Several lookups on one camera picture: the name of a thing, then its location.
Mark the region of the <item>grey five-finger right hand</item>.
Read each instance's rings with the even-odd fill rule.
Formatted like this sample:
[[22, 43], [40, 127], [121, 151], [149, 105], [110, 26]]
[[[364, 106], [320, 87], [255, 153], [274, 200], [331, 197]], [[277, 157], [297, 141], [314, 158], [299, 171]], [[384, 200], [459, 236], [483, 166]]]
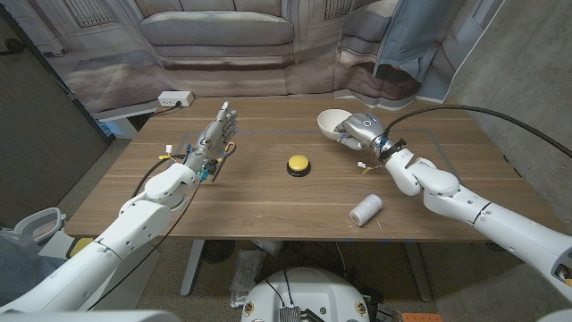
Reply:
[[379, 152], [383, 145], [383, 126], [381, 121], [371, 113], [352, 114], [335, 128], [340, 134], [337, 141], [351, 149], [372, 148]]

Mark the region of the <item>grey five-finger left hand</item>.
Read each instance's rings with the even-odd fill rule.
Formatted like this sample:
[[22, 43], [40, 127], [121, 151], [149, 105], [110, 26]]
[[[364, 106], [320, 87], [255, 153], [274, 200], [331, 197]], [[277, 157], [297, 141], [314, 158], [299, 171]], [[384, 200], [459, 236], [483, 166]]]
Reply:
[[237, 123], [237, 112], [230, 110], [230, 102], [225, 101], [215, 119], [199, 134], [183, 164], [198, 172], [203, 165], [218, 159], [237, 132]]

